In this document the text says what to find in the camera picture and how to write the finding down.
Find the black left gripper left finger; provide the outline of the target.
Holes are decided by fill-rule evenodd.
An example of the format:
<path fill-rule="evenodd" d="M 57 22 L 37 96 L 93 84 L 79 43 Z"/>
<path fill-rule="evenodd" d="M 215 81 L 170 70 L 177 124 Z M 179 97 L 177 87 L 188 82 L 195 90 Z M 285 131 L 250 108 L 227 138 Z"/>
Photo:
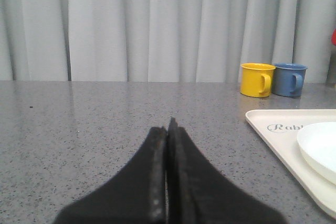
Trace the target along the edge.
<path fill-rule="evenodd" d="M 153 127 L 113 178 L 66 206 L 54 223 L 165 223 L 164 128 Z"/>

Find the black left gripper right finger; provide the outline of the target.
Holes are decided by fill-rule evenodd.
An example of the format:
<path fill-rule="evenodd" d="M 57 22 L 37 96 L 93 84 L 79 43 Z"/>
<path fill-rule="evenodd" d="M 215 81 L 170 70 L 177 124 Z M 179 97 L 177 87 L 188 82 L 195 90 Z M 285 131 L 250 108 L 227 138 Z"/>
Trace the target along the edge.
<path fill-rule="evenodd" d="M 286 223 L 223 176 L 175 119 L 168 128 L 167 186 L 169 223 Z"/>

